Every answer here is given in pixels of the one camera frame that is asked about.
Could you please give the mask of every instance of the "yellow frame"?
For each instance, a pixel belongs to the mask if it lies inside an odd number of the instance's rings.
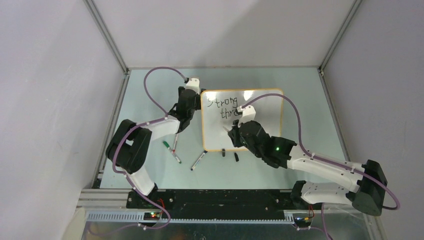
[[[203,94],[207,93],[207,92],[235,92],[235,91],[262,91],[262,90],[279,90],[281,92],[281,95],[284,95],[283,90],[281,88],[256,88],[256,89],[216,89],[216,90],[205,90],[200,94],[200,106],[203,106]],[[279,119],[279,135],[281,136],[281,132],[283,130],[283,104],[284,104],[284,100],[281,98],[281,115],[280,115],[280,119]],[[203,145],[203,149],[208,151],[208,152],[220,152],[222,151],[222,149],[215,149],[215,150],[209,150],[205,148],[205,128],[204,128],[204,124],[203,124],[203,107],[201,108],[201,140],[202,140],[202,145]],[[229,149],[229,152],[236,152],[236,151],[247,151],[247,149],[240,149],[240,150],[233,150],[233,149]]]

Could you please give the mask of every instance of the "light blue tabletop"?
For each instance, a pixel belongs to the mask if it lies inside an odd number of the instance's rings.
[[[148,69],[132,70],[118,117],[118,125],[124,119],[137,123],[163,117],[161,110],[147,97],[143,79]],[[187,68],[180,69],[186,77],[199,77],[200,87],[213,89],[262,89],[280,88],[297,106],[305,146],[313,152],[344,161],[336,127],[314,67],[255,67],[255,68]],[[184,86],[182,78],[170,70],[157,70],[147,79],[150,95],[166,110],[178,100],[178,87]],[[288,103],[283,106],[281,136],[298,142],[297,120]],[[196,111],[189,127],[178,136],[176,159],[162,144],[171,146],[174,135],[165,136],[150,143],[146,168],[160,189],[291,189],[297,180],[328,182],[302,171],[272,168],[248,151],[234,153],[208,152],[194,171],[193,163],[204,151],[202,146],[201,112]],[[112,171],[107,160],[100,188],[129,189],[121,174]]]

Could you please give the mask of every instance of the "whiteboard with yellow frame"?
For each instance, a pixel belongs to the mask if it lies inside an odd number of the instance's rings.
[[[245,151],[234,147],[227,131],[233,121],[242,117],[236,108],[264,94],[283,94],[280,88],[206,90],[201,94],[201,126],[203,148],[208,152]],[[264,97],[252,103],[255,121],[271,136],[280,136],[283,123],[283,99]]]

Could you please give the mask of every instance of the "green marker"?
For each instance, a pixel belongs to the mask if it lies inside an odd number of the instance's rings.
[[[172,156],[178,161],[178,163],[181,164],[180,158],[177,156],[177,154],[175,152],[173,152],[170,145],[166,141],[163,141],[163,145],[165,145],[165,147],[169,150],[169,152],[172,154]]]

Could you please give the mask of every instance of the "white wall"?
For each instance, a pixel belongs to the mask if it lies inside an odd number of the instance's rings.
[[[57,240],[123,74],[82,0],[0,2],[0,239]]]
[[[318,66],[354,0],[95,0],[129,67]]]
[[[422,239],[424,1],[364,1],[324,74],[352,160],[380,162],[400,199],[388,239]]]

